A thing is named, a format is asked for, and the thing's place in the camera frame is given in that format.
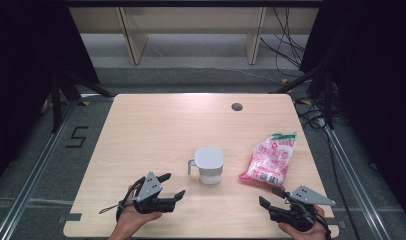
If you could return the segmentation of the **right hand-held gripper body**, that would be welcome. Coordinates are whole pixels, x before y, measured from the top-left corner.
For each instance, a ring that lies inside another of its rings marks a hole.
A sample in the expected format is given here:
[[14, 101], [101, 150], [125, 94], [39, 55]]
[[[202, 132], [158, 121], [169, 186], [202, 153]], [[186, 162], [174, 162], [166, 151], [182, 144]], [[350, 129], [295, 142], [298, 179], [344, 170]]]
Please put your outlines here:
[[271, 209], [268, 210], [268, 213], [272, 221], [287, 223], [301, 232], [310, 230], [317, 221], [317, 213], [314, 209], [315, 205], [336, 205], [334, 200], [306, 186], [300, 186], [289, 193], [289, 198], [285, 199], [290, 204], [289, 210], [281, 209], [271, 204]]

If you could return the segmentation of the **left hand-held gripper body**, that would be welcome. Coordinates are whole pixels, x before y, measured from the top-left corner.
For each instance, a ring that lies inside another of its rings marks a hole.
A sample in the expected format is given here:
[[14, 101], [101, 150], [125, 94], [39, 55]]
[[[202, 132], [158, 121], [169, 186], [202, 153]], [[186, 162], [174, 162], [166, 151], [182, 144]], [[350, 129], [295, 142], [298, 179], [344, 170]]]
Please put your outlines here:
[[174, 198], [159, 198], [159, 194], [163, 189], [152, 171], [140, 182], [140, 187], [136, 190], [133, 197], [135, 209], [140, 214], [148, 214], [152, 212], [173, 212], [176, 205]]

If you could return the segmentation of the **pink and white plastic bag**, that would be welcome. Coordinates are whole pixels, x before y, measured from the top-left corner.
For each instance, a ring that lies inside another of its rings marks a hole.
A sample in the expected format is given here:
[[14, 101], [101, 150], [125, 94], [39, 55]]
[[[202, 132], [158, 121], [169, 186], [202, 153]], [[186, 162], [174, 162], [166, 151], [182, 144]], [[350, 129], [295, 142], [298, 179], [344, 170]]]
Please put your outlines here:
[[257, 144], [241, 180], [281, 186], [286, 178], [297, 140], [296, 132], [273, 133]]

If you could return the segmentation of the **white plastic cup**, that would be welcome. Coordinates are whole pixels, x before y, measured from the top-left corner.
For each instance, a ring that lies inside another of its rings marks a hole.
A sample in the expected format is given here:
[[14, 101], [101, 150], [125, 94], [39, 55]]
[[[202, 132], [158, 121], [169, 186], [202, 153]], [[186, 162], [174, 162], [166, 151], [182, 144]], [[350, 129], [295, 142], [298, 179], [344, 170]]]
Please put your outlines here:
[[188, 161], [187, 172], [191, 174], [193, 167], [199, 171], [202, 184], [216, 185], [222, 180], [224, 166], [223, 150], [219, 147], [203, 147], [196, 150], [194, 158]]

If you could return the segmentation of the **person's left hand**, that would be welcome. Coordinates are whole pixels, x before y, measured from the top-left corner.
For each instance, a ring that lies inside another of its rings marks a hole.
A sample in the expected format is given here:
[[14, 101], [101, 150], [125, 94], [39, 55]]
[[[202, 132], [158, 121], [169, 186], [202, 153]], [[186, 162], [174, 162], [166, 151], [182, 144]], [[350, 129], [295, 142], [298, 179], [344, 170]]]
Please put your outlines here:
[[162, 216], [161, 212], [140, 214], [136, 211], [131, 201], [127, 201], [124, 206], [125, 208], [123, 209], [112, 233], [129, 233], [133, 236], [133, 234], [136, 233], [143, 225], [159, 219]]

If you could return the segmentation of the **person's right hand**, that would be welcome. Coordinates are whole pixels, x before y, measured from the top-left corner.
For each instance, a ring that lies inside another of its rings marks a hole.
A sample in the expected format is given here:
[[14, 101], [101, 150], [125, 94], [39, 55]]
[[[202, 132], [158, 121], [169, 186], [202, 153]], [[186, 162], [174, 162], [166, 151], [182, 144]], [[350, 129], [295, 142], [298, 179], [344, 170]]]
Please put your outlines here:
[[320, 223], [320, 221], [324, 217], [324, 210], [318, 205], [315, 205], [314, 209], [317, 213], [317, 221], [313, 224], [313, 227], [310, 230], [301, 232], [294, 229], [287, 223], [279, 223], [278, 227], [289, 236], [291, 236], [294, 240], [326, 240], [327, 231], [325, 227]]

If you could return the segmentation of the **black metal stand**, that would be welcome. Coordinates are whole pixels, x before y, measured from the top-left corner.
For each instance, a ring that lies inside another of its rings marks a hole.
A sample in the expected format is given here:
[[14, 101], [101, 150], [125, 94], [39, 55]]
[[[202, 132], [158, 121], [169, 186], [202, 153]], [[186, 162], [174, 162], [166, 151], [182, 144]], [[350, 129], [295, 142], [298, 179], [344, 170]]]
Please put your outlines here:
[[301, 85], [307, 80], [312, 80], [308, 95], [311, 98], [317, 98], [320, 94], [324, 96], [324, 120], [331, 129], [333, 126], [333, 110], [332, 110], [332, 79], [330, 74], [329, 60], [324, 57], [319, 64], [309, 72], [295, 79], [292, 83], [285, 85], [279, 90], [273, 91], [273, 94], [285, 94], [295, 87]]
[[81, 98], [76, 85], [82, 85], [86, 88], [104, 96], [115, 97], [114, 93], [111, 93], [102, 87], [81, 78], [74, 72], [66, 70], [57, 70], [52, 77], [51, 98], [53, 109], [53, 129], [52, 132], [56, 132], [62, 124], [62, 110], [60, 94], [63, 93], [68, 101], [78, 101]]

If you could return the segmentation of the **dark curtain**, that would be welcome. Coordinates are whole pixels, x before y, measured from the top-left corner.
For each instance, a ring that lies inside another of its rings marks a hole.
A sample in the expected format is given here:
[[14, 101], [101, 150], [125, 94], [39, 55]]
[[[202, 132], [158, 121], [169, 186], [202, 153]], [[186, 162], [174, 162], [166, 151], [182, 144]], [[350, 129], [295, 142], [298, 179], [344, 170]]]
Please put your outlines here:
[[406, 213], [406, 0], [321, 0], [301, 69], [329, 61], [360, 142]]
[[25, 142], [58, 71], [99, 81], [68, 7], [0, 0], [0, 177]]

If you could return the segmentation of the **aluminium floor rail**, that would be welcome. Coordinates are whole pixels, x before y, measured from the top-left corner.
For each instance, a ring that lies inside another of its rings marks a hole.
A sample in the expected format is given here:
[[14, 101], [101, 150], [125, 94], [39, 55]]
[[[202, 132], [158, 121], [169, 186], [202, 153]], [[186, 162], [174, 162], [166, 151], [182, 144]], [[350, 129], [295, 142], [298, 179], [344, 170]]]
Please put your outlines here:
[[44, 150], [31, 170], [20, 193], [14, 199], [9, 211], [0, 224], [0, 240], [9, 240], [23, 215], [28, 202], [33, 195], [42, 174], [44, 173], [53, 153], [66, 128], [67, 122], [77, 106], [76, 102], [68, 102], [62, 114], [60, 125], [51, 133]]
[[357, 201], [374, 238], [376, 240], [391, 240], [390, 235], [386, 230], [384, 221], [363, 187], [362, 182], [357, 176], [357, 173], [354, 170], [347, 154], [345, 153], [336, 133], [329, 127], [326, 128], [326, 133], [331, 141], [333, 151], [337, 156], [338, 164], [343, 171], [344, 177], [352, 190], [355, 200]]

